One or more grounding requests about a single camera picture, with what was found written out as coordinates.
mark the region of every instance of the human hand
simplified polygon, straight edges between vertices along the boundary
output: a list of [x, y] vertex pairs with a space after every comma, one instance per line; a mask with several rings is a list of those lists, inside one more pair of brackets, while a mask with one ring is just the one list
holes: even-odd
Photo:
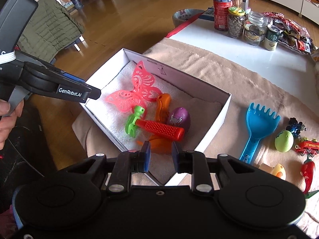
[[[4, 147], [4, 142], [8, 138], [12, 128], [14, 128], [17, 117], [21, 117], [24, 101], [22, 100], [10, 116], [2, 117], [0, 120], [0, 150]], [[10, 104], [0, 99], [0, 116], [7, 114], [10, 110]]]

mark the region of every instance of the cardboard box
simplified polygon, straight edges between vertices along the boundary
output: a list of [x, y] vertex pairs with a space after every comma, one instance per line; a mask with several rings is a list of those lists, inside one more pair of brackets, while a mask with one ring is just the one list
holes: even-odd
[[[213, 85], [210, 85], [202, 80], [199, 80], [193, 76], [190, 76], [182, 71], [172, 68], [168, 65], [160, 63], [156, 60], [138, 54], [136, 52], [121, 49], [113, 57], [111, 57], [104, 65], [102, 65], [87, 81], [87, 84], [95, 86], [99, 89], [103, 89], [109, 84], [117, 74], [130, 62], [139, 62], [142, 60], [146, 70], [166, 82], [174, 85], [178, 89], [184, 91], [192, 97], [205, 100], [207, 102], [219, 102], [222, 105], [221, 112], [218, 117], [211, 124], [209, 130], [202, 138], [196, 148], [189, 148], [189, 150], [196, 150], [204, 152], [212, 141], [221, 125], [224, 123], [224, 119], [228, 110], [231, 94], [220, 90]], [[127, 151], [131, 148], [125, 148], [120, 141], [95, 117], [95, 115], [86, 107], [85, 104], [81, 104], [84, 110], [94, 120], [94, 122], [101, 128], [101, 130], [108, 136], [108, 138], [117, 146], [120, 151]], [[151, 175], [147, 174], [148, 177], [153, 180], [156, 184], [159, 184], [156, 179]], [[185, 173], [176, 173], [165, 185], [176, 186], [186, 176]]]
[[200, 15], [198, 18], [213, 22], [215, 20], [214, 11], [215, 9], [213, 7], [208, 7], [208, 9], [204, 11], [203, 14]]

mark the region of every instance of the toy train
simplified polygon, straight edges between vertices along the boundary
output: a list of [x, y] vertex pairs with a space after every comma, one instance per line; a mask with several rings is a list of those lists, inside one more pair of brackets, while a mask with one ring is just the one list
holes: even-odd
[[317, 139], [312, 139], [309, 141], [307, 138], [304, 138], [298, 145], [295, 146], [296, 152], [300, 153], [301, 156], [305, 154], [314, 157], [319, 154], [319, 142]]

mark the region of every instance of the pink butterfly toy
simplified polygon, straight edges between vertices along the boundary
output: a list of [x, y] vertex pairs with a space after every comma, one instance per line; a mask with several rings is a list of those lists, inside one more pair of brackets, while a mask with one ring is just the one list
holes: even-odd
[[145, 118], [147, 110], [144, 100], [155, 102], [162, 94], [161, 90], [153, 87], [154, 76], [146, 71], [143, 61], [139, 61], [132, 75], [134, 89], [132, 91], [119, 90], [108, 95], [106, 102], [114, 104], [121, 112], [134, 112], [134, 107], [139, 105], [145, 109], [142, 119]]

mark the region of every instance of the white towel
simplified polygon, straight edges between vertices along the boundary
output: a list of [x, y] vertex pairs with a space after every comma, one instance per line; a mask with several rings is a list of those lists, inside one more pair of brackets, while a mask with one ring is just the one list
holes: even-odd
[[[107, 103], [105, 98], [118, 90], [133, 90], [132, 74], [135, 67], [135, 62], [129, 62], [120, 73], [102, 89], [102, 95], [98, 100], [90, 99], [86, 103], [88, 109], [128, 150], [139, 150], [141, 146], [137, 141], [144, 142], [148, 140], [151, 133], [138, 129], [135, 138], [126, 134], [124, 129], [125, 122], [132, 112], [120, 112], [115, 105]], [[171, 111], [177, 107], [183, 107], [188, 110], [191, 125], [181, 144], [184, 150], [194, 150], [220, 113], [221, 104], [193, 98], [157, 76], [155, 76], [153, 86], [159, 88], [162, 93], [168, 93], [171, 96]], [[145, 101], [145, 103], [148, 110], [145, 119], [154, 120], [157, 103], [147, 101]], [[175, 173], [172, 157], [170, 155], [152, 154], [150, 172], [161, 183], [166, 183]]]

